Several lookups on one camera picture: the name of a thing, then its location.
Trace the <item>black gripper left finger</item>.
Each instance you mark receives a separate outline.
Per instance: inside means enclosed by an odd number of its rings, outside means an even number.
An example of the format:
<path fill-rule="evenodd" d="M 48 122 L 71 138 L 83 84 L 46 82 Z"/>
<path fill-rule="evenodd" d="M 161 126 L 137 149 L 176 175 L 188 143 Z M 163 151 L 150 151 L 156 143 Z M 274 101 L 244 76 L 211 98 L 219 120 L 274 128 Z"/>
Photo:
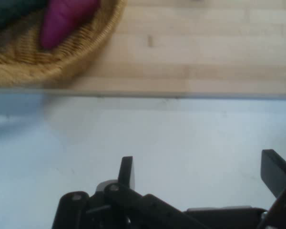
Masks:
<path fill-rule="evenodd" d="M 133 157 L 122 158 L 116 180 L 61 197 L 54 229 L 203 229 L 205 225 L 153 195 L 134 191 Z"/>

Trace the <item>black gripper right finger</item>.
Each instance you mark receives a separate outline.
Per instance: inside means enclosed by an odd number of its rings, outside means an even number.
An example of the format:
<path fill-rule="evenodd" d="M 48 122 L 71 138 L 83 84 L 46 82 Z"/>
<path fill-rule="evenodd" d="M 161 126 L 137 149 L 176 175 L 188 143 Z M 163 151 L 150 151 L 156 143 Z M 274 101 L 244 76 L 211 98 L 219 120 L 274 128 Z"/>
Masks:
<path fill-rule="evenodd" d="M 273 149 L 261 154 L 261 179 L 276 200 L 257 226 L 259 229 L 286 229 L 286 161 Z"/>

